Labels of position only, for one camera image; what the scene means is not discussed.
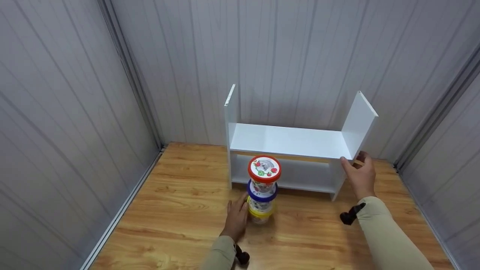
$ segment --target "red lid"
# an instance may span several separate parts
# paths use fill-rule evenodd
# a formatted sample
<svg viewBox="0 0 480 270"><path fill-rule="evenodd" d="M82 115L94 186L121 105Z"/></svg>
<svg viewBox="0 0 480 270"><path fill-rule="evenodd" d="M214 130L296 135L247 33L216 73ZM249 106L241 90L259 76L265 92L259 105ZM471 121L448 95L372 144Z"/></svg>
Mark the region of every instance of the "red lid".
<svg viewBox="0 0 480 270"><path fill-rule="evenodd" d="M256 156L248 164L248 174L257 182L272 183L280 178L282 168L280 162L270 156Z"/></svg>

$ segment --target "plastic tub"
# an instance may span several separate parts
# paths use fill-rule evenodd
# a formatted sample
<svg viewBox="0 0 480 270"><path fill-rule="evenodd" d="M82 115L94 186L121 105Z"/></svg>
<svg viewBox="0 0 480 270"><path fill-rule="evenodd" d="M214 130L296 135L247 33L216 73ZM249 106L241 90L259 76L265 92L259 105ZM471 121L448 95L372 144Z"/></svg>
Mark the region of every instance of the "plastic tub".
<svg viewBox="0 0 480 270"><path fill-rule="evenodd" d="M282 174L280 162L270 156L256 156L250 160L248 174L255 191L270 192Z"/></svg>
<svg viewBox="0 0 480 270"><path fill-rule="evenodd" d="M257 210L252 202L253 200L248 197L248 211L250 212L250 216L252 218L253 223L255 224L264 224L267 223L270 216L273 214L275 210L275 205L273 201L271 201L270 207L266 210L260 211Z"/></svg>
<svg viewBox="0 0 480 270"><path fill-rule="evenodd" d="M272 201L275 199L278 193L278 185L275 183L269 192L262 193L255 189L253 181L250 179L247 192L250 196L252 207L258 211L265 211L269 209Z"/></svg>

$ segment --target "printed cartoon label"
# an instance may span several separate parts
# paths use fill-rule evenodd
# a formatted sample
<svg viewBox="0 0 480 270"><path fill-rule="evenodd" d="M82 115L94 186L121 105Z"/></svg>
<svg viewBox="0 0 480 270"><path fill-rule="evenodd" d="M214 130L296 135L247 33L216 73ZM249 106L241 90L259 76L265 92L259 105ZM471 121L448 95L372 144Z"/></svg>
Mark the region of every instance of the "printed cartoon label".
<svg viewBox="0 0 480 270"><path fill-rule="evenodd" d="M275 193L274 183L262 183L257 182L252 179L253 190L252 192L257 196L265 196L266 194L273 194Z"/></svg>
<svg viewBox="0 0 480 270"><path fill-rule="evenodd" d="M270 211L272 202L257 202L256 200L250 198L250 207L259 212L268 212Z"/></svg>
<svg viewBox="0 0 480 270"><path fill-rule="evenodd" d="M260 178L270 178L278 173L280 166L271 158L258 157L253 160L250 169Z"/></svg>

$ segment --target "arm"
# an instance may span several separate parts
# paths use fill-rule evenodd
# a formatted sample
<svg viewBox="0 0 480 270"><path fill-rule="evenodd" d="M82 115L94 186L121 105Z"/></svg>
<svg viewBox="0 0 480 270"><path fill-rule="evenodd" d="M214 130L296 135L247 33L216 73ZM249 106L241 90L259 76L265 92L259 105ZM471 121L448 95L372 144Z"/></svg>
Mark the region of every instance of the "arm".
<svg viewBox="0 0 480 270"><path fill-rule="evenodd" d="M378 269L433 270L427 258L395 223L385 204L377 197L366 197L365 207L357 213Z"/></svg>
<svg viewBox="0 0 480 270"><path fill-rule="evenodd" d="M371 157L361 151L357 159L364 165L350 165L343 157L341 162L359 204L366 204L357 213L357 218L377 268L433 270L427 258L395 223L385 204L376 197L373 189L376 173Z"/></svg>
<svg viewBox="0 0 480 270"><path fill-rule="evenodd" d="M235 261L235 243L245 232L247 226L247 193L237 201L228 201L225 227L213 243L210 253L205 258L200 270L230 270Z"/></svg>
<svg viewBox="0 0 480 270"><path fill-rule="evenodd" d="M230 236L222 235L213 243L200 270L230 270L235 260L235 242Z"/></svg>

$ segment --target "left hand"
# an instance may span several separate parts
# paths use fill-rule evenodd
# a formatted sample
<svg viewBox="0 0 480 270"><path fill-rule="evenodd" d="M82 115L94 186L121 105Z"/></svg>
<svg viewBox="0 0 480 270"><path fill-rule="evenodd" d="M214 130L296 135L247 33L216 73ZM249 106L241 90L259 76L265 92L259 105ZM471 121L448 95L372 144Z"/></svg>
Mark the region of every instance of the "left hand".
<svg viewBox="0 0 480 270"><path fill-rule="evenodd" d="M244 193L235 202L228 201L227 220L220 235L230 236L235 243L240 240L247 226L248 204L246 202L248 193Z"/></svg>

